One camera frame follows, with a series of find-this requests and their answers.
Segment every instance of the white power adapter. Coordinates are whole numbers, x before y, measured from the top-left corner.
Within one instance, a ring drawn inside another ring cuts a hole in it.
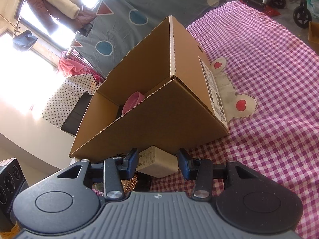
[[[163,178],[178,171],[177,157],[156,146],[151,146],[139,153],[136,171],[155,178]]]

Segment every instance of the black round pad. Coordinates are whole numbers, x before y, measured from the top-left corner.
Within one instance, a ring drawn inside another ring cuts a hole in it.
[[[73,198],[70,194],[63,191],[50,191],[40,195],[35,204],[44,212],[57,213],[68,209],[73,203]]]
[[[232,226],[268,235],[294,230],[303,212],[296,194],[268,179],[240,179],[218,196],[216,207]]]
[[[53,235],[87,224],[100,209],[100,201],[91,189],[73,180],[44,180],[18,194],[13,212],[21,227]]]

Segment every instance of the pink gingham bedsheet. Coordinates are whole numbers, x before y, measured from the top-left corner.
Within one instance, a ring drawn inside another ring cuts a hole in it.
[[[237,93],[258,101],[257,112],[232,120],[230,135],[190,151],[215,163],[236,159],[297,193],[304,206],[296,232],[319,238],[319,57],[285,27],[238,1],[188,27]],[[154,179],[152,191],[188,191],[180,172]],[[214,194],[223,190],[215,181]]]

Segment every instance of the stroller wheel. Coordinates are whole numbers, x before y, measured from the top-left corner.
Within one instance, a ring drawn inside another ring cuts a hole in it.
[[[283,9],[286,6],[286,0],[270,0],[271,5],[278,9]]]
[[[312,21],[310,11],[304,6],[297,6],[293,11],[293,20],[300,28],[308,28],[309,22]]]

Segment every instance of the ridged gray surface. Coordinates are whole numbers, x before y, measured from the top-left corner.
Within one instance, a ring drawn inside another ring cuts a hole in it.
[[[50,236],[24,231],[18,239]],[[242,232],[223,221],[205,202],[197,202],[184,192],[133,192],[122,202],[108,203],[90,225],[55,239],[300,239],[290,231],[263,236]]]

